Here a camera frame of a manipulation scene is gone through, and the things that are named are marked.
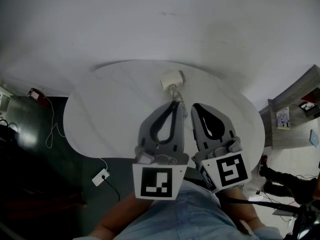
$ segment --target white round table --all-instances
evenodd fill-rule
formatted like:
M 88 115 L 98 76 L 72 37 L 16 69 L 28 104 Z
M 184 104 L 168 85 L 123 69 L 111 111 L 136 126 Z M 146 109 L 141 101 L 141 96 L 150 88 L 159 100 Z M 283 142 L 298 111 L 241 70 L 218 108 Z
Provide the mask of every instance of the white round table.
M 65 136 L 78 153 L 91 158 L 135 158 L 140 124 L 156 108 L 172 100 L 160 77 L 181 70 L 179 88 L 190 114 L 194 103 L 212 106 L 227 115 L 240 137 L 253 169 L 262 155 L 265 131 L 254 105 L 215 76 L 180 63 L 130 60 L 97 69 L 70 95 L 63 115 Z M 184 152 L 198 152 L 190 115 L 184 121 Z M 189 160 L 189 167 L 195 168 Z

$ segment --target wall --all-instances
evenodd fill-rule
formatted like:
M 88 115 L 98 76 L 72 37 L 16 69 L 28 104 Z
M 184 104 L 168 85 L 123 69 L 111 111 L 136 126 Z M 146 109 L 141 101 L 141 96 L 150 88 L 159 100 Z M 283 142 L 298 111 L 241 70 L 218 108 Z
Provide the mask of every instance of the wall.
M 320 65 L 320 0 L 0 0 L 0 78 L 69 95 L 108 63 L 214 72 L 258 109 Z
M 0 95 L 3 94 L 3 95 L 6 95 L 6 96 L 11 96 L 13 95 L 10 91 L 8 91 L 7 89 L 3 88 L 0 86 Z

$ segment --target gray floor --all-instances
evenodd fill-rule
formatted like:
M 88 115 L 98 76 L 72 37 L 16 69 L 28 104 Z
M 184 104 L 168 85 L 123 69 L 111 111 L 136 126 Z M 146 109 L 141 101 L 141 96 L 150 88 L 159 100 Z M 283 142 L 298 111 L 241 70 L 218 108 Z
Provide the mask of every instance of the gray floor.
M 64 97 L 50 97 L 54 109 L 54 124 L 63 129 L 63 113 L 67 102 Z M 29 97 L 11 97 L 4 118 L 17 130 L 18 145 L 33 156 L 46 163 L 55 177 L 72 187 L 82 190 L 87 206 L 76 211 L 77 227 L 75 237 L 87 235 L 114 204 L 118 202 L 115 191 L 106 183 L 96 187 L 92 178 L 105 164 L 100 159 L 83 156 L 72 149 L 66 138 L 61 137 L 57 129 L 53 130 L 52 148 L 47 148 L 45 141 L 51 130 L 51 108 L 44 107 Z M 134 190 L 132 163 L 134 159 L 105 158 L 108 164 L 110 182 L 125 198 Z M 186 176 L 200 179 L 195 169 L 188 168 Z
M 312 129 L 319 136 L 320 118 L 317 118 L 310 122 Z M 282 150 L 272 150 L 271 147 L 265 147 L 263 153 L 268 155 L 268 166 L 275 171 L 282 173 L 289 173 L 294 176 L 302 175 L 306 178 L 319 175 L 319 162 L 320 162 L 320 147 L 314 146 L 290 148 Z M 256 194 L 257 190 L 262 190 L 266 179 L 258 175 L 258 167 L 252 171 L 252 180 L 244 186 L 244 194 L 247 198 L 251 198 L 253 201 L 270 202 L 265 197 L 265 194 L 260 192 L 260 195 Z M 282 204 L 291 204 L 298 206 L 294 199 L 291 197 L 277 197 L 269 194 L 273 202 L 280 202 Z M 262 223 L 270 227 L 276 227 L 280 230 L 283 237 L 287 233 L 292 232 L 295 219 L 291 220 L 290 217 L 279 217 L 273 215 L 274 209 L 264 206 L 254 206 L 256 212 L 261 219 Z

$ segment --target dark floor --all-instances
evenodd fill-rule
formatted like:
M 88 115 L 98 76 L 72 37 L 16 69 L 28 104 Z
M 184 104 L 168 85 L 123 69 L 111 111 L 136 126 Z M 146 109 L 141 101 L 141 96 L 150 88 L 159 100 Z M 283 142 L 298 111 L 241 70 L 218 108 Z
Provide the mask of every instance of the dark floor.
M 67 99 L 50 97 L 55 113 L 54 124 L 58 123 L 63 135 L 63 114 Z M 118 196 L 106 182 L 98 187 L 92 182 L 92 178 L 105 168 L 103 161 L 74 151 L 67 139 L 59 135 L 57 129 L 53 130 L 52 148 L 47 148 L 45 141 L 50 133 L 52 115 L 51 108 L 29 97 L 12 96 L 4 118 L 13 129 L 17 129 L 18 145 L 52 169 L 54 173 L 48 174 L 54 175 L 53 180 L 58 181 L 59 178 L 59 181 L 62 180 L 82 190 L 87 206 L 75 211 L 76 229 L 73 237 L 85 236 L 94 228 L 103 214 L 117 203 Z M 105 158 L 105 161 L 108 163 L 110 172 L 108 182 L 118 190 L 121 199 L 125 198 L 134 190 L 132 177 L 134 159 Z M 186 176 L 199 179 L 197 172 L 190 168 Z

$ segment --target red object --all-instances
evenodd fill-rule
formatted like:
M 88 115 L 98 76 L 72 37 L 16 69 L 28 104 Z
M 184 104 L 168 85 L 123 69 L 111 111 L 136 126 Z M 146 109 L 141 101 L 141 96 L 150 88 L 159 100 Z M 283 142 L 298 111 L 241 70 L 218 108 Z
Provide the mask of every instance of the red object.
M 48 98 L 41 91 L 32 88 L 29 91 L 28 96 L 36 100 L 37 102 L 39 102 L 41 105 L 44 105 L 45 107 L 48 107 L 48 108 L 50 107 Z
M 263 158 L 262 158 L 262 161 L 267 164 L 267 161 L 268 161 L 268 156 L 267 155 L 264 155 Z
M 313 103 L 313 104 L 317 104 L 315 96 L 314 96 L 314 94 L 312 92 L 310 92 L 306 96 L 302 97 L 301 100 L 306 101 L 306 102 L 310 102 L 310 103 Z

